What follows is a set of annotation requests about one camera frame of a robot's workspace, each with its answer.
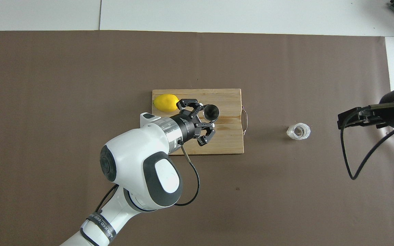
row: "black band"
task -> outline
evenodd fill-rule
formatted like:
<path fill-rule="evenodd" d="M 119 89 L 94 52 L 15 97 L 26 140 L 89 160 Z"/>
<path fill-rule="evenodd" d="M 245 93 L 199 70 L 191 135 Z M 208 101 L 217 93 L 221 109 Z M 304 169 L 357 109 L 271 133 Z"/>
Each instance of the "black band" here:
<path fill-rule="evenodd" d="M 114 240 L 116 237 L 115 229 L 100 213 L 93 212 L 86 219 L 96 224 L 109 239 L 109 242 Z"/>
<path fill-rule="evenodd" d="M 180 130 L 182 131 L 183 142 L 186 142 L 194 137 L 196 129 L 193 120 L 188 115 L 180 112 L 179 114 L 171 116 L 170 118 L 179 125 Z"/>
<path fill-rule="evenodd" d="M 394 91 L 384 95 L 380 103 L 393 103 Z M 394 108 L 376 110 L 375 114 L 381 117 L 389 126 L 394 128 Z"/>
<path fill-rule="evenodd" d="M 88 235 L 86 235 L 86 233 L 83 232 L 83 228 L 80 227 L 80 234 L 84 237 L 84 239 L 86 239 L 88 242 L 92 243 L 93 246 L 100 246 L 98 245 L 96 242 L 94 242 L 94 240 L 92 240 L 90 237 L 88 237 Z"/>

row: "brown tabletop cover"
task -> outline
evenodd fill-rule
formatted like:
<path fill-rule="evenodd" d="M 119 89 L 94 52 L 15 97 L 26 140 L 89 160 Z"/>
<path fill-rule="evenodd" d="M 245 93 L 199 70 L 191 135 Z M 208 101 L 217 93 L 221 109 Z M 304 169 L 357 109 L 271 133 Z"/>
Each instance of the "brown tabletop cover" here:
<path fill-rule="evenodd" d="M 197 199 L 132 218 L 112 245 L 394 245 L 394 138 L 352 181 L 337 114 L 390 90 L 383 37 L 0 31 L 0 245 L 59 245 L 112 186 L 100 149 L 153 89 L 241 88 L 244 154 L 191 156 Z M 312 133 L 291 140 L 289 125 Z M 355 170 L 390 129 L 347 129 Z M 184 194 L 196 180 L 172 158 Z"/>

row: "wooden cutting board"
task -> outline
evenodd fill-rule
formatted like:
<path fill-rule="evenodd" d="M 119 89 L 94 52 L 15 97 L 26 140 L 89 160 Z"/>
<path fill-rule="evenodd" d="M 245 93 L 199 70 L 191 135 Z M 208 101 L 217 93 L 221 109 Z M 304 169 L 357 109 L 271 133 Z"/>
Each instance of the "wooden cutting board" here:
<path fill-rule="evenodd" d="M 197 139 L 189 140 L 184 144 L 188 154 L 242 154 L 244 142 L 241 125 L 241 89 L 183 89 L 183 90 L 153 90 L 153 100 L 162 94 L 174 94 L 179 99 L 197 99 L 199 103 L 214 104 L 220 109 L 219 119 L 215 122 L 215 135 L 204 146 L 199 146 Z M 152 114 L 161 117 L 170 117 L 178 114 L 174 112 L 159 111 L 152 104 Z M 203 112 L 198 114 L 202 122 L 208 122 L 203 118 Z M 181 155 L 178 150 L 173 155 Z"/>

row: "yellow lemon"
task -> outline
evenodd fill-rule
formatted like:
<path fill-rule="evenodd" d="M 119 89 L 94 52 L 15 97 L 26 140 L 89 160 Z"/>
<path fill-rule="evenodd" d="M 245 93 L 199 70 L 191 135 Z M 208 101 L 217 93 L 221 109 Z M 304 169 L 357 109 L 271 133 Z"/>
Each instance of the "yellow lemon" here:
<path fill-rule="evenodd" d="M 179 99 L 173 94 L 162 94 L 155 98 L 153 104 L 163 112 L 173 112 L 177 109 L 176 103 Z"/>

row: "cable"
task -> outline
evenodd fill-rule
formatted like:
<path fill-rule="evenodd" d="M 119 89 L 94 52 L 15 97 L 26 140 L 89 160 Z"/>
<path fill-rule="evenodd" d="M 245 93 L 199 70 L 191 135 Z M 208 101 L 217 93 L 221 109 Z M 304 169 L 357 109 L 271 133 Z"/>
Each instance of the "cable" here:
<path fill-rule="evenodd" d="M 103 199 L 101 200 L 100 204 L 98 204 L 97 208 L 95 209 L 95 212 L 98 212 L 98 210 L 100 210 L 100 207 L 101 207 L 101 205 L 103 205 L 103 202 L 106 200 L 107 196 L 108 196 L 112 191 L 114 191 L 114 194 L 115 194 L 115 192 L 116 192 L 117 189 L 118 189 L 118 185 L 115 184 L 115 185 L 106 193 L 106 195 L 103 197 Z"/>
<path fill-rule="evenodd" d="M 381 140 L 379 140 L 371 149 L 370 151 L 367 153 L 367 155 L 364 157 L 363 161 L 361 162 L 361 164 L 359 165 L 357 171 L 355 172 L 355 175 L 352 175 L 351 173 L 351 169 L 349 168 L 349 163 L 347 163 L 347 157 L 346 157 L 346 150 L 344 149 L 344 139 L 343 139 L 343 131 L 344 128 L 347 125 L 347 122 L 354 117 L 355 115 L 357 115 L 359 112 L 364 111 L 364 110 L 370 110 L 370 106 L 364 107 L 364 108 L 360 108 L 355 112 L 352 112 L 351 114 L 349 114 L 343 121 L 342 125 L 341 125 L 341 131 L 340 131 L 340 140 L 341 140 L 341 149 L 343 151 L 343 157 L 344 157 L 344 163 L 346 164 L 346 169 L 347 172 L 349 174 L 349 177 L 352 180 L 355 180 L 358 175 L 361 172 L 361 169 L 363 169 L 364 164 L 366 164 L 367 160 L 370 158 L 370 156 L 374 153 L 375 150 L 377 150 L 377 148 L 383 143 L 385 142 L 385 140 L 387 140 L 389 137 L 394 135 L 394 130 L 391 131 L 389 134 L 387 134 L 386 136 L 384 136 L 383 138 L 381 138 Z"/>
<path fill-rule="evenodd" d="M 194 167 L 194 165 L 192 164 L 191 160 L 189 159 L 189 156 L 188 156 L 188 154 L 186 153 L 185 148 L 183 147 L 183 145 L 181 146 L 181 148 L 182 148 L 182 152 L 183 152 L 183 154 L 184 154 L 186 160 L 187 160 L 188 163 L 191 165 L 191 167 L 192 167 L 193 170 L 194 170 L 194 173 L 196 174 L 196 177 L 197 177 L 197 191 L 196 191 L 194 197 L 193 197 L 191 200 L 189 200 L 189 201 L 186 202 L 186 203 L 175 203 L 174 205 L 176 205 L 176 206 L 186 206 L 186 205 L 192 203 L 192 202 L 196 199 L 196 197 L 197 197 L 197 195 L 198 195 L 198 192 L 199 192 L 199 190 L 200 190 L 200 177 L 198 176 L 197 170 L 196 170 L 196 168 Z"/>

